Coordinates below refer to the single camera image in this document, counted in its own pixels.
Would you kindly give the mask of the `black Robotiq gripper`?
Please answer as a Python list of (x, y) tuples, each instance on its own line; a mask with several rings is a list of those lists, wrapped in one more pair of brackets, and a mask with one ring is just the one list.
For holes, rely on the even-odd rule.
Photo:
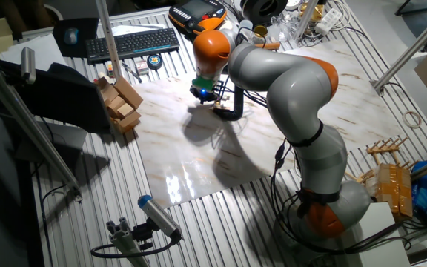
[(209, 102), (213, 102), (213, 106), (220, 106), (219, 94), (215, 92), (207, 91), (205, 88), (198, 89), (195, 87), (190, 88), (190, 92), (200, 101), (203, 105), (208, 105)]

